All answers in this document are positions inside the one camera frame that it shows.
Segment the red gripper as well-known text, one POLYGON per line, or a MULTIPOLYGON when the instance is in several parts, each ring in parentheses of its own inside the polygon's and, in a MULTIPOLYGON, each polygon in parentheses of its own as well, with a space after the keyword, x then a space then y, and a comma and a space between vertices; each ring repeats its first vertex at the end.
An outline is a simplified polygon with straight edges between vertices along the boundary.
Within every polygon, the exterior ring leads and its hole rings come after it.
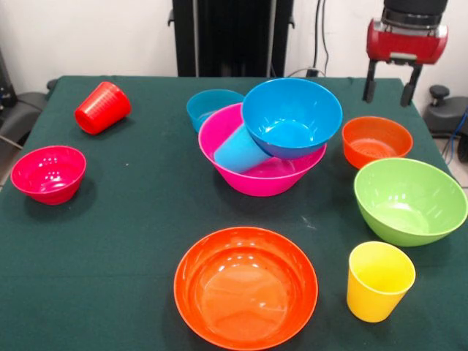
POLYGON ((416 85, 423 69, 422 64, 435 64, 442 56, 448 42, 448 27, 439 25, 435 29, 406 29, 371 20, 367 31, 366 51, 369 68, 363 90, 363 101, 372 102, 376 82, 374 80, 378 61, 410 61, 412 74, 405 84, 400 105, 411 104, 416 85))

